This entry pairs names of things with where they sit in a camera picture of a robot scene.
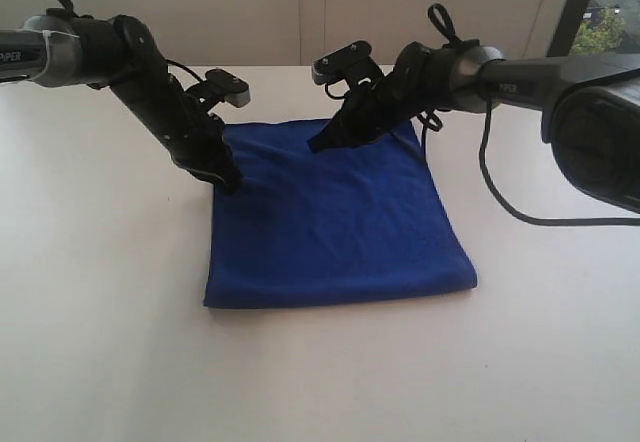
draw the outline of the table surface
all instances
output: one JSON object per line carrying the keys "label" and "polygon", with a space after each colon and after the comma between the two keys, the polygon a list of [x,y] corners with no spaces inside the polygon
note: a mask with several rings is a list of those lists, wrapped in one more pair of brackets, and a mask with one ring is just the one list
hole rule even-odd
{"label": "table surface", "polygon": [[[253,101],[227,122],[337,108],[306,67],[230,70]],[[489,166],[514,205],[624,213],[569,186],[538,113],[494,119]],[[109,91],[2,87],[0,439],[637,442],[640,230],[511,218],[480,176],[482,117],[443,120],[429,165],[477,289],[215,311],[210,186]]]}

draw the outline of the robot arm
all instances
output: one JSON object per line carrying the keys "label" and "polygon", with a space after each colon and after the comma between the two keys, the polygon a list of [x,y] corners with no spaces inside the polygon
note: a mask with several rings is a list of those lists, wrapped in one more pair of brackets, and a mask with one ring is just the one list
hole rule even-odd
{"label": "robot arm", "polygon": [[542,111],[542,140],[571,184],[640,212],[640,55],[508,61],[498,49],[460,40],[439,4],[429,18],[448,43],[407,45],[386,76],[364,41],[313,64],[316,84],[328,89],[345,80],[349,90],[309,141],[312,151],[372,143],[412,117],[427,121],[435,110],[482,113],[498,103],[517,105]]}
{"label": "robot arm", "polygon": [[149,29],[138,19],[78,16],[70,0],[0,31],[0,82],[44,87],[109,87],[169,151],[174,163],[206,182],[236,190],[242,174],[224,143],[224,123],[209,111],[219,102],[242,107],[249,87],[215,69],[188,90],[168,72]]}

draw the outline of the folded cloth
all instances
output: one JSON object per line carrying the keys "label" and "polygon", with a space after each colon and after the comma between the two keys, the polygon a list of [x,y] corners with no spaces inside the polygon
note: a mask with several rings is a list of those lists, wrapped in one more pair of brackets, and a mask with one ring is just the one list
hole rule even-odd
{"label": "folded cloth", "polygon": [[357,149],[311,154],[325,120],[229,125],[244,173],[214,191],[204,304],[303,307],[476,286],[410,122]]}

